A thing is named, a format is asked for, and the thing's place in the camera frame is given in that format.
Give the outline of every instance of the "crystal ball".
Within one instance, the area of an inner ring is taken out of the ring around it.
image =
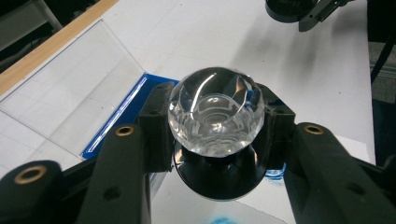
[[[184,148],[223,158],[248,146],[262,128],[262,92],[238,71],[205,68],[184,77],[172,90],[168,120]]]

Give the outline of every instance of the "black circular base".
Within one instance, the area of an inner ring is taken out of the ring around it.
[[[266,0],[265,9],[274,20],[297,22],[305,16],[318,0]]]
[[[174,161],[183,181],[198,194],[213,200],[240,198],[260,184],[265,166],[252,146],[225,158],[203,157],[175,145]]]

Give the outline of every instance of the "clear glass ball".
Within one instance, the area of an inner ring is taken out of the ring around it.
[[[262,128],[262,92],[240,72],[205,68],[172,90],[168,120],[173,136],[187,150],[226,157],[248,146]]]

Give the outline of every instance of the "blue edge strip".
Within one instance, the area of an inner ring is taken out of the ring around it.
[[[81,157],[85,160],[96,157],[100,152],[100,148],[102,148],[103,140],[108,130],[110,130],[110,128],[113,126],[118,126],[125,123],[134,123],[140,110],[146,102],[146,99],[149,97],[151,90],[155,86],[168,81],[173,81],[175,85],[178,83],[177,80],[167,77],[158,77],[149,73],[143,74],[143,76],[137,81],[134,87],[122,100],[121,104],[111,115],[110,119],[108,119],[96,136],[85,147],[81,153]],[[265,177],[271,180],[280,180],[283,178],[285,168],[286,164],[281,170],[268,170],[265,174]]]

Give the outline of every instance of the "blue object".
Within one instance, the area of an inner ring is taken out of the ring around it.
[[[155,86],[168,81],[173,81],[175,84],[178,83],[178,81],[170,78],[157,77],[148,73],[143,74],[131,91],[129,91],[122,100],[121,104],[111,115],[110,119],[108,119],[96,136],[85,147],[81,157],[86,160],[96,157],[100,152],[103,139],[105,138],[108,130],[115,125],[117,126],[123,123],[134,123],[135,119],[139,115],[140,110],[146,102],[146,99],[151,93],[151,90]]]

